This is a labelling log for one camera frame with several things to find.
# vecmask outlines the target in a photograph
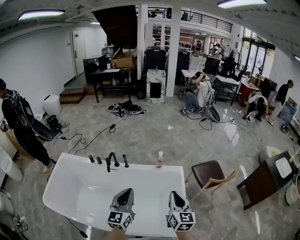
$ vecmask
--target small bottle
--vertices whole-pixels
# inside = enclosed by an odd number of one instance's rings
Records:
[[[163,165],[163,159],[164,159],[164,152],[159,151],[158,152],[158,161],[156,163],[156,168],[161,168]]]

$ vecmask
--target white sink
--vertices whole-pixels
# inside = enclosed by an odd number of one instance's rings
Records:
[[[108,173],[105,161],[99,165],[87,157],[62,153],[43,195],[45,206],[80,223],[110,231],[106,221],[113,196],[132,188],[136,216],[126,234],[175,237],[174,230],[167,228],[165,215],[171,191],[186,195],[183,168],[157,169],[154,165],[130,162],[129,168],[125,168],[123,161],[118,168],[112,161],[111,168],[117,171]]]
[[[292,172],[289,161],[285,157],[277,160],[275,164],[282,178],[286,178]]]

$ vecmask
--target black pants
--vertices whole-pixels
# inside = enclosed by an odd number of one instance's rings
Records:
[[[258,114],[256,115],[258,118],[261,118],[265,114],[265,106],[263,104],[256,105],[255,103],[250,103],[247,114],[258,110]]]
[[[45,166],[49,166],[50,158],[46,148],[38,140],[38,138],[32,132],[23,132],[15,130],[15,137],[22,148],[33,158],[42,162]]]

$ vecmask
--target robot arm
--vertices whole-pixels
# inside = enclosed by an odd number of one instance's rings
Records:
[[[134,191],[132,188],[125,189],[115,195],[110,205],[107,224],[113,229],[126,230],[135,218],[135,213],[132,211],[133,204]]]
[[[195,213],[190,208],[188,199],[172,191],[169,196],[168,223],[177,232],[189,232],[196,223]]]

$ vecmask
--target balcony railing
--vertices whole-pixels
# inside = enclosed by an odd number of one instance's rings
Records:
[[[172,18],[172,9],[164,7],[149,7],[148,17],[150,18]],[[204,14],[182,10],[181,20],[193,23],[199,23],[214,27],[223,31],[231,32],[232,24],[215,17]]]

